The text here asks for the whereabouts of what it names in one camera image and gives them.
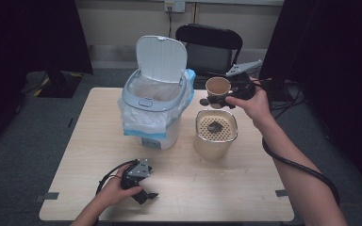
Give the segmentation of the brown paper cup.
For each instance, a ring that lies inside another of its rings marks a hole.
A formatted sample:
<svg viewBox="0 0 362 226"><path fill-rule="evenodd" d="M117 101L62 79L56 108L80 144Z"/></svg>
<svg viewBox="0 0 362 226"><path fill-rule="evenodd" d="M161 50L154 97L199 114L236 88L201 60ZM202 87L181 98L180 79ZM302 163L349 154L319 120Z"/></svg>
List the brown paper cup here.
<svg viewBox="0 0 362 226"><path fill-rule="evenodd" d="M230 82L223 77L211 77L206 81L206 91L209 97L220 97L228 94L230 89Z"/></svg>

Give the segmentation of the white lidded trash can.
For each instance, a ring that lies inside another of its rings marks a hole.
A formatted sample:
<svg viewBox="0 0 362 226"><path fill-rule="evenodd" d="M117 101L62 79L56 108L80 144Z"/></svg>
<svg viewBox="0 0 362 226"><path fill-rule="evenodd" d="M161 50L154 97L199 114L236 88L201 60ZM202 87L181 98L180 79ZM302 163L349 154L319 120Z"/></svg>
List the white lidded trash can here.
<svg viewBox="0 0 362 226"><path fill-rule="evenodd" d="M138 68L141 73L157 81L175 82L187 69L187 50L183 43L161 36L143 36L136 45ZM151 139L135 137L144 147L166 150L173 146L179 135L180 121L167 130L167 137Z"/></svg>

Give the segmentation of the dark wet tea residue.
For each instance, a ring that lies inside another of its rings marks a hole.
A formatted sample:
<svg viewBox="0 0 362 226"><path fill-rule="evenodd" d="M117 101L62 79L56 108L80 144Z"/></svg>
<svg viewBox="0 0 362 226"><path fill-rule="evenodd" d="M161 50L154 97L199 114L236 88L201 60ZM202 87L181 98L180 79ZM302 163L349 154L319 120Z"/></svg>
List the dark wet tea residue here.
<svg viewBox="0 0 362 226"><path fill-rule="evenodd" d="M217 121L214 121L207 126L207 131L212 134L219 133L222 129L223 129L223 126Z"/></svg>

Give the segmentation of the person's left hand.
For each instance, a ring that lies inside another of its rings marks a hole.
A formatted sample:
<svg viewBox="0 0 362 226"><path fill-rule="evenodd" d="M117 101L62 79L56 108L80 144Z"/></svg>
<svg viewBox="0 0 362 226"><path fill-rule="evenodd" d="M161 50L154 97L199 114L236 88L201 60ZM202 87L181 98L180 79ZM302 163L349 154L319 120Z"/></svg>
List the person's left hand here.
<svg viewBox="0 0 362 226"><path fill-rule="evenodd" d="M124 198L131 197L142 191L141 186L134 186L128 189L121 187L123 172L128 168L128 165L122 166L117 172L110 176L101 191L95 196L98 206L105 210Z"/></svg>

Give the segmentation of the beige bucket with strainer lid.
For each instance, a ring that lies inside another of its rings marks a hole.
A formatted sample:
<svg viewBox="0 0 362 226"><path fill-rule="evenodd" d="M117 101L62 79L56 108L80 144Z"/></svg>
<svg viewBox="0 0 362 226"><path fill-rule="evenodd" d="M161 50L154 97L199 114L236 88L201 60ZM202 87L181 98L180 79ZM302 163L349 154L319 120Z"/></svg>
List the beige bucket with strainer lid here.
<svg viewBox="0 0 362 226"><path fill-rule="evenodd" d="M210 133L207 126L217 121L223 129ZM194 149L205 160L220 160L238 137L238 125L233 114L225 110L201 110L195 119Z"/></svg>

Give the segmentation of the black curtain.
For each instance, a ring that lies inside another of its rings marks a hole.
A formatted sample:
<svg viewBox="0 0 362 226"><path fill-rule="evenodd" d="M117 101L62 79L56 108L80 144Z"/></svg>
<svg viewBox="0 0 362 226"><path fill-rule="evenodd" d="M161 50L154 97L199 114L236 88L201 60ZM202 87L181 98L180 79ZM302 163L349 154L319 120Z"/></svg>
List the black curtain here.
<svg viewBox="0 0 362 226"><path fill-rule="evenodd" d="M0 0L0 132L31 72L92 74L75 0Z"/></svg>
<svg viewBox="0 0 362 226"><path fill-rule="evenodd" d="M260 76L303 84L362 175L362 0L284 0Z"/></svg>

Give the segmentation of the white wall outlet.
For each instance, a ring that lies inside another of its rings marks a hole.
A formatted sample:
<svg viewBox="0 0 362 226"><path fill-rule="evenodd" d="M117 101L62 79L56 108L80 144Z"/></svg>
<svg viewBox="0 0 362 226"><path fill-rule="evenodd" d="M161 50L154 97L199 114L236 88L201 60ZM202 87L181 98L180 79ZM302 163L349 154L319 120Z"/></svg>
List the white wall outlet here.
<svg viewBox="0 0 362 226"><path fill-rule="evenodd" d="M186 2L182 0L166 0L164 2L164 10L167 12L184 13Z"/></svg>

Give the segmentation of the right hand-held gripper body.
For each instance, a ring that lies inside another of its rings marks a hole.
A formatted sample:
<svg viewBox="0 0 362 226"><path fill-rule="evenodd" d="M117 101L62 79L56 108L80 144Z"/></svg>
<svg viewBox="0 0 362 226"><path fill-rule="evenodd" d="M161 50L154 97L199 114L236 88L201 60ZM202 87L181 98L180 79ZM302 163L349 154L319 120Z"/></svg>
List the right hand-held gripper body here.
<svg viewBox="0 0 362 226"><path fill-rule="evenodd" d="M261 81L252 79L250 75L257 73L261 66L261 60L234 64L225 74L231 84L228 95L242 100L249 100L254 97L255 89L261 86Z"/></svg>

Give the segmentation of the black folding chair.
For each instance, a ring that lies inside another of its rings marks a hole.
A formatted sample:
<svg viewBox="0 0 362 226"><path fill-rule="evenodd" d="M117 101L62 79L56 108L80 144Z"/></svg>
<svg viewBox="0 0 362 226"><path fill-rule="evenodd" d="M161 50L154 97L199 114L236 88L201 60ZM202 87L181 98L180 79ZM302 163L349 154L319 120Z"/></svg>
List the black folding chair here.
<svg viewBox="0 0 362 226"><path fill-rule="evenodd" d="M214 76L225 76L237 63L243 45L237 32L203 24L181 25L175 37L185 43L187 68L195 71L195 82L199 84Z"/></svg>

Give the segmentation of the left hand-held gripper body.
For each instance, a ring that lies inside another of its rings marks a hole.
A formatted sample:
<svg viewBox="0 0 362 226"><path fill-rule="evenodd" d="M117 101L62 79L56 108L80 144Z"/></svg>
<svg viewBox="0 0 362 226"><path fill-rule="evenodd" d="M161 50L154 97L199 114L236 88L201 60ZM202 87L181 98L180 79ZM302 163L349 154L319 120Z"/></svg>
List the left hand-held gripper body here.
<svg viewBox="0 0 362 226"><path fill-rule="evenodd" d="M151 175L152 169L147 159L135 159L128 162L123 169L121 188L129 189L139 186L142 180Z"/></svg>

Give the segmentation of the translucent plastic trash bag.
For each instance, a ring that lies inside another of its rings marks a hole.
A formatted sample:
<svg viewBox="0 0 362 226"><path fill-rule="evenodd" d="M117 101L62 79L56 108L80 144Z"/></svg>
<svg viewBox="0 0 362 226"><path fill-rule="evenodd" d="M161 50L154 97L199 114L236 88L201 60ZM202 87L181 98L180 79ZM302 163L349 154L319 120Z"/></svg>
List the translucent plastic trash bag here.
<svg viewBox="0 0 362 226"><path fill-rule="evenodd" d="M193 97L195 71L185 69L173 83L132 73L118 100L126 136L162 139L167 130L181 118Z"/></svg>

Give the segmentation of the black stand base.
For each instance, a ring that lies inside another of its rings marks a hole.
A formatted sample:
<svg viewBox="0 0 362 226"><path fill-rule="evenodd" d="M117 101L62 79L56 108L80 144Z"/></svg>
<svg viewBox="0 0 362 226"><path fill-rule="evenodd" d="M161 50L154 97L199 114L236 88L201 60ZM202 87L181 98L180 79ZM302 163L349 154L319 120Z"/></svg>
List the black stand base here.
<svg viewBox="0 0 362 226"><path fill-rule="evenodd" d="M83 76L77 73L47 71L48 77L35 92L40 98L72 98Z"/></svg>

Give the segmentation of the person's right hand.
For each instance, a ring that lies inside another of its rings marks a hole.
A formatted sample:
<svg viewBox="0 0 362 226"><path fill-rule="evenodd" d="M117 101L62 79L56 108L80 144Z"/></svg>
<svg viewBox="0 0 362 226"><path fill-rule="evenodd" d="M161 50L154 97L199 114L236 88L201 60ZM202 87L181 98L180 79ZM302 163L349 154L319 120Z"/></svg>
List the person's right hand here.
<svg viewBox="0 0 362 226"><path fill-rule="evenodd" d="M255 88L255 95L249 100L228 96L225 98L225 101L230 105L242 108L257 129L263 129L265 126L274 123L267 92L261 87Z"/></svg>

